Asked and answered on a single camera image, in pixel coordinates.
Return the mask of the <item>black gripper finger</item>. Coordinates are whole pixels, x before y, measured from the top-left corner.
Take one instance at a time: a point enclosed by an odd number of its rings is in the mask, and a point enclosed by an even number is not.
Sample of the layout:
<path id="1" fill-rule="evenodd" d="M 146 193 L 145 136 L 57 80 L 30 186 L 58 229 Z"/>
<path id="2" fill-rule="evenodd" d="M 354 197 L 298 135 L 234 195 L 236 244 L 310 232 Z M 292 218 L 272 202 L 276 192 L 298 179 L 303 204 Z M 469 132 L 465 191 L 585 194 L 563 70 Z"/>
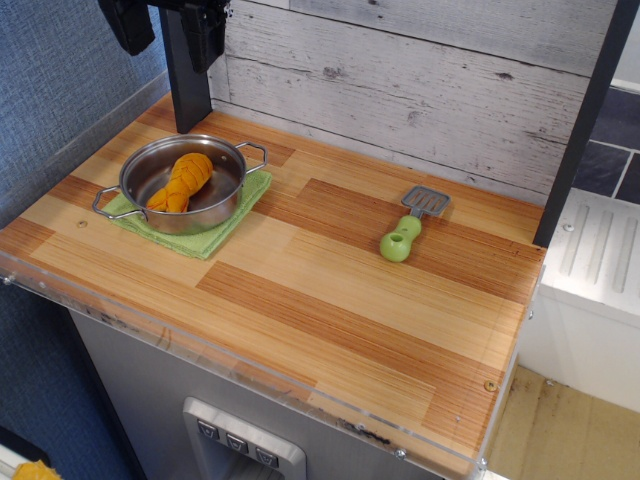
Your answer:
<path id="1" fill-rule="evenodd" d="M 205 73 L 224 53 L 230 1 L 186 1 L 180 9 L 181 25 L 195 73 Z"/>
<path id="2" fill-rule="evenodd" d="M 139 55 L 155 40 L 145 1 L 99 0 L 98 4 L 118 43 L 131 56 Z"/>

